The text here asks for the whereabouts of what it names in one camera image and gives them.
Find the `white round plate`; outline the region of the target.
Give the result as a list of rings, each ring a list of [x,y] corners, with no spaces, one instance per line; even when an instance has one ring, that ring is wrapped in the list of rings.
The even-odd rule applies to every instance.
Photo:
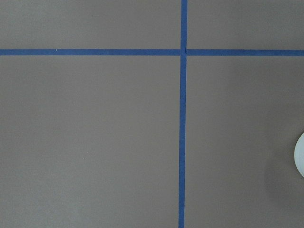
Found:
[[[298,172],[304,176],[304,134],[302,134],[296,142],[294,162]]]

